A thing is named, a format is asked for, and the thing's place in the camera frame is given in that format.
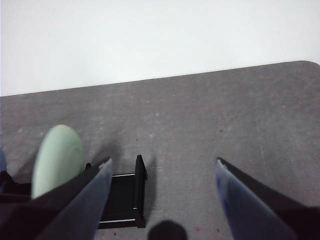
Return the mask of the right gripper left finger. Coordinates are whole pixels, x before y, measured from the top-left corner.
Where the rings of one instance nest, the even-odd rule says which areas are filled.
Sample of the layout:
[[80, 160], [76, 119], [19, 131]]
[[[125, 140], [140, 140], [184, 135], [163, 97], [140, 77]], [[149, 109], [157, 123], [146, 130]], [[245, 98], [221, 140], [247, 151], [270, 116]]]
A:
[[31, 198], [29, 187], [0, 173], [2, 240], [92, 240], [108, 199], [113, 161], [103, 159], [66, 183]]

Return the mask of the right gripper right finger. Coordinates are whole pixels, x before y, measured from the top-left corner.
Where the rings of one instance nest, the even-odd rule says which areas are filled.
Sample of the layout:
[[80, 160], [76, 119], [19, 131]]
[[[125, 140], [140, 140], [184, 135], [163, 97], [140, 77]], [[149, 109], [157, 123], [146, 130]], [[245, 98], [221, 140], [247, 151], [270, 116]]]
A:
[[217, 194], [235, 240], [318, 240], [320, 208], [307, 207], [218, 157]]

